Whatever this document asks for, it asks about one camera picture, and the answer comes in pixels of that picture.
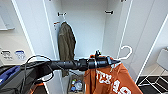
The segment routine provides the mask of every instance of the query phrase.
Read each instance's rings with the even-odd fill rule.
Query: white closet wall
[[[102,51],[107,0],[61,1],[66,21],[76,37],[75,59]]]

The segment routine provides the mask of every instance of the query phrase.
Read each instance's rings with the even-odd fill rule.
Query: hook
[[[66,12],[65,12],[64,14],[60,14],[60,13],[58,12],[58,16],[60,16],[60,15],[63,15],[63,16],[64,16],[64,15],[66,15]]]
[[[129,48],[130,52],[127,54],[126,57],[121,57],[119,59],[114,59],[114,60],[123,60],[123,59],[128,59],[130,57],[130,55],[132,54],[132,47],[128,46],[128,45],[125,45],[123,47],[121,47],[121,49],[124,49],[124,48]]]
[[[113,14],[113,11],[110,11],[110,12],[107,12],[107,11],[105,11],[106,13],[111,13],[111,14]]]

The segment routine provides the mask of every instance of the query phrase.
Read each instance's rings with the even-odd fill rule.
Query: white hanger
[[[128,58],[130,57],[130,55],[132,54],[132,47],[130,47],[130,46],[128,46],[128,45],[125,45],[125,46],[121,47],[121,49],[124,49],[124,48],[126,48],[126,47],[129,48],[129,50],[130,50],[130,52],[127,54],[127,56],[121,57],[121,58],[118,58],[118,59],[114,59],[114,60],[124,60],[124,59],[128,59]],[[117,63],[117,64],[112,64],[110,71],[112,71],[112,69],[115,68],[115,67],[117,67],[119,64],[121,64],[121,62],[120,62],[120,63]]]
[[[127,56],[125,57],[121,57],[121,58],[118,58],[118,59],[114,59],[114,60],[124,60],[124,59],[128,59],[130,57],[130,55],[132,54],[132,47],[128,46],[128,45],[125,45],[123,47],[121,47],[121,49],[124,49],[124,48],[129,48],[130,52],[127,54]]]
[[[64,14],[62,15],[62,16],[63,16],[63,18],[64,18],[64,21],[63,21],[63,22],[66,22],[66,19],[65,19],[65,14],[66,14],[66,13],[64,13]]]

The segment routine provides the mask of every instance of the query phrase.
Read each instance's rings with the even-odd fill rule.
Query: cable
[[[22,81],[22,85],[21,85],[21,88],[20,88],[20,93],[22,94],[22,92],[23,92],[23,90],[24,90],[24,86],[25,86],[25,83],[26,83],[26,64],[28,64],[28,62],[32,59],[32,58],[34,58],[34,57],[43,57],[43,58],[46,58],[46,59],[48,59],[50,62],[52,62],[52,60],[50,59],[50,58],[48,58],[48,57],[45,57],[45,56],[42,56],[42,55],[36,55],[36,56],[32,56],[32,57],[30,57],[27,61],[26,61],[26,63],[25,63],[25,65],[24,65],[24,79],[23,79],[23,81]],[[49,67],[49,69],[51,70],[51,72],[52,72],[52,77],[51,78],[49,78],[48,80],[46,80],[46,81],[42,81],[42,80],[39,80],[39,82],[40,83],[42,83],[42,82],[47,82],[47,81],[49,81],[49,80],[51,80],[53,77],[54,77],[54,73],[53,73],[53,70],[52,70],[52,68],[49,66],[49,64],[47,65],[48,67]]]

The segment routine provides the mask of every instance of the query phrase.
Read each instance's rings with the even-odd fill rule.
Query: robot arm
[[[86,71],[88,69],[106,67],[108,65],[119,63],[110,57],[99,57],[90,59],[79,59],[74,61],[35,61],[20,66],[20,70],[12,77],[0,85],[0,94],[27,94],[37,79],[44,77],[54,70],[72,69]]]

